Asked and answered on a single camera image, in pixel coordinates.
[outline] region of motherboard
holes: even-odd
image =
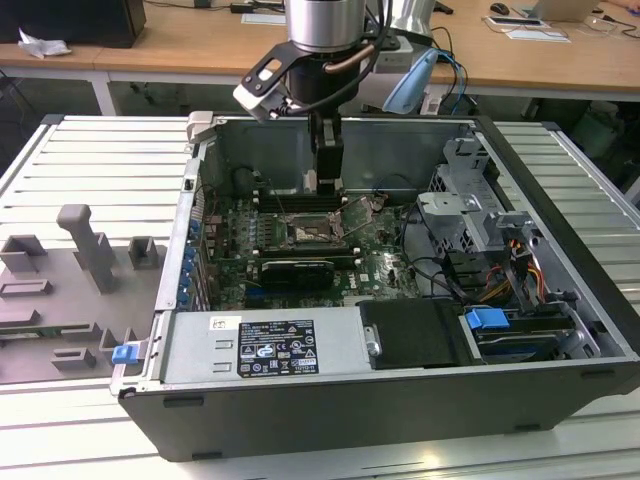
[[[386,205],[385,196],[374,194],[345,195],[329,211],[299,202],[292,208],[290,200],[276,198],[271,208],[250,198],[213,200],[213,213],[203,218],[212,309],[420,296],[400,247],[408,206]]]

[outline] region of power supply label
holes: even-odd
[[[243,378],[318,373],[313,320],[241,323],[238,375]]]

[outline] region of blue handle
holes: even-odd
[[[384,102],[382,109],[385,112],[407,114],[417,108],[438,61],[438,54],[438,50],[432,48],[420,57]]]

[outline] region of desk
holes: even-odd
[[[588,36],[564,23],[569,44],[510,40],[481,21],[490,14],[491,0],[445,3],[455,13],[434,13],[431,24],[451,31],[456,56],[469,71],[469,93],[640,101],[638,40],[595,32]],[[614,18],[640,25],[640,19],[624,9],[602,6]],[[233,85],[275,43],[286,39],[283,26],[244,25],[240,15],[228,11],[149,4],[145,10],[146,29],[131,49],[72,46],[69,56],[38,60],[15,45],[0,45],[0,68],[16,77],[89,81],[102,113],[115,115],[109,82]],[[443,33],[438,31],[436,38],[445,47]],[[438,65],[432,83],[452,80],[450,67]]]

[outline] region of black box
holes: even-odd
[[[0,42],[18,29],[43,40],[130,48],[146,22],[143,0],[0,0]]]

